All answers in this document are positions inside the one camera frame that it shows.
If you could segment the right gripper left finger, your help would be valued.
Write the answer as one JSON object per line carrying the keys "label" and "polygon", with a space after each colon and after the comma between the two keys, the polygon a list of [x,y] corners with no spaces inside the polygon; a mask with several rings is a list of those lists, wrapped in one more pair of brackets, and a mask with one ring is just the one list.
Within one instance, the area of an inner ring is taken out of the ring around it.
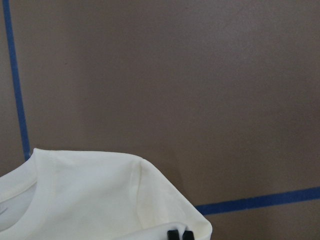
{"label": "right gripper left finger", "polygon": [[167,231],[167,239],[168,240],[180,240],[180,234],[177,229],[175,230],[168,230]]}

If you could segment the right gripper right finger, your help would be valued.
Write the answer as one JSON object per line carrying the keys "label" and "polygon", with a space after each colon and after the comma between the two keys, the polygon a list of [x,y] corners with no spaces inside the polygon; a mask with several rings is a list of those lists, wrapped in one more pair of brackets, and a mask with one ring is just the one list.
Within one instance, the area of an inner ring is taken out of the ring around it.
{"label": "right gripper right finger", "polygon": [[194,233],[191,230],[185,230],[182,235],[182,240],[195,240]]}

